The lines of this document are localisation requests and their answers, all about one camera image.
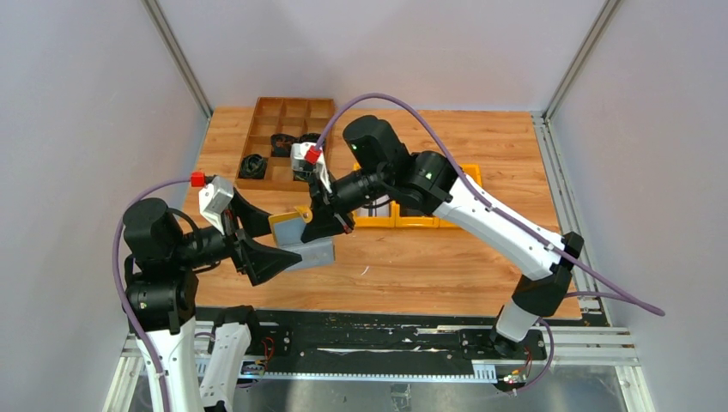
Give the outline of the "yellow leather card holder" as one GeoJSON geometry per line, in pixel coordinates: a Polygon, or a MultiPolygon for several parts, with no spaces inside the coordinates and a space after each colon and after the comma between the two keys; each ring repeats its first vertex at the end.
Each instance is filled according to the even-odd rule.
{"type": "Polygon", "coordinates": [[[307,206],[296,206],[294,211],[268,217],[270,231],[277,246],[301,244],[301,235],[312,221],[312,211],[307,206]]]}

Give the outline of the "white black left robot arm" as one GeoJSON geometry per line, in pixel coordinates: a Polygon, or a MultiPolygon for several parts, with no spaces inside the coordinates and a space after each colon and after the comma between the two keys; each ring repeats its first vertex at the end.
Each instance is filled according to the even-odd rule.
{"type": "Polygon", "coordinates": [[[135,201],[122,219],[130,248],[124,264],[124,303],[148,374],[155,411],[231,411],[245,354],[262,346],[263,332],[251,306],[223,310],[212,330],[211,355],[203,376],[197,372],[195,335],[198,274],[228,259],[252,285],[269,281],[301,262],[301,255],[259,244],[271,232],[268,213],[235,189],[206,185],[202,207],[216,222],[191,225],[187,214],[157,197],[135,201]]]}

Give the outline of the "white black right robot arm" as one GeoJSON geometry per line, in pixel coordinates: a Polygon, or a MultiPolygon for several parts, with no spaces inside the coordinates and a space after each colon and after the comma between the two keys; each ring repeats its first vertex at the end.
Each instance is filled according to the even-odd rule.
{"type": "Polygon", "coordinates": [[[345,127],[343,139],[359,167],[340,179],[324,171],[309,179],[312,219],[302,242],[352,232],[354,211],[383,198],[462,228],[521,271],[485,342],[501,358],[514,357],[530,327],[554,315],[566,297],[583,238],[528,221],[438,152],[411,153],[384,119],[359,117],[345,127]]]}

